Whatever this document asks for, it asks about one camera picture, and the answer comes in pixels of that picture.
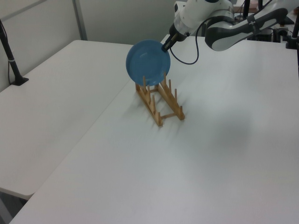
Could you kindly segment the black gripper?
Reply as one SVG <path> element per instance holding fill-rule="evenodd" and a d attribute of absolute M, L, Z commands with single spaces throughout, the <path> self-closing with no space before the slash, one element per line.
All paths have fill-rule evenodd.
<path fill-rule="evenodd" d="M 162 51 L 168 51 L 177 41 L 184 41 L 190 36 L 190 33 L 180 33 L 173 23 L 169 29 L 170 36 L 166 39 L 165 43 L 162 45 Z"/>

